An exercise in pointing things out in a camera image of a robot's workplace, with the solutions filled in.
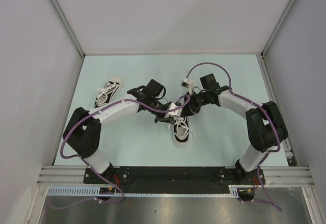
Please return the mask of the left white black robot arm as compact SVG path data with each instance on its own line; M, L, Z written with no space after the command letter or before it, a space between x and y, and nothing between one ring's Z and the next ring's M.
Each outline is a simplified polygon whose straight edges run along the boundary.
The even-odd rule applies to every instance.
M101 130L108 124L131 114L147 110L155 115L155 123L174 124L175 119L162 113L168 110L170 103L159 102L160 93L166 89L159 82L151 79L146 86L131 89L121 99L124 102L113 102L110 108L104 106L94 110L77 108L63 133L66 143L95 170L95 178L107 183L114 174L112 164L99 150Z

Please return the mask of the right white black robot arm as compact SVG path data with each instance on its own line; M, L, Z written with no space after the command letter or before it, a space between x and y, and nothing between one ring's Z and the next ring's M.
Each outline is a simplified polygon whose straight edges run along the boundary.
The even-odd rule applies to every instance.
M234 178L247 184L259 174L261 166L270 153L279 152L281 142L288 138L288 131L278 106L272 102L257 103L229 88L220 86L213 74L200 78L203 90L194 93L193 81L185 78L181 86L188 89L189 103L182 110L182 117L198 114L201 107L214 104L228 109L245 119L250 145L235 163Z

